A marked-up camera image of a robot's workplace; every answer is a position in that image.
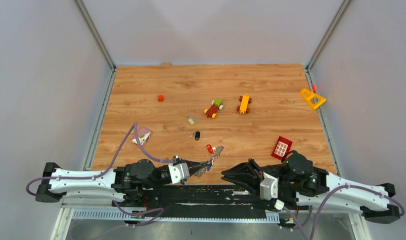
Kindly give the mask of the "red key tag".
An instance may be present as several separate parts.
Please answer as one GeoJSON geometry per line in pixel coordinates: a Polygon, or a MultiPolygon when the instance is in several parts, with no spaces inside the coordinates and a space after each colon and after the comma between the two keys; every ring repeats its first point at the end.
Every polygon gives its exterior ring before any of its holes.
{"type": "Polygon", "coordinates": [[[213,146],[211,146],[210,144],[207,144],[207,145],[206,145],[206,149],[207,149],[207,151],[208,151],[209,154],[213,154],[214,151],[216,150],[216,148],[213,147],[213,146]]]}

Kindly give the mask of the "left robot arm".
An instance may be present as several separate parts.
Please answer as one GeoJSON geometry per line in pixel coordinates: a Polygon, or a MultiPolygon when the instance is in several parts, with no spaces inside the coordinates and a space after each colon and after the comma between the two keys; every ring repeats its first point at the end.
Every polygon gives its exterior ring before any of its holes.
{"type": "Polygon", "coordinates": [[[183,184],[211,167],[212,160],[190,161],[175,156],[172,163],[156,167],[141,159],[125,166],[104,171],[74,171],[48,162],[38,178],[35,201],[57,203],[62,198],[107,199],[127,202],[133,207],[143,203],[144,190],[183,184]]]}

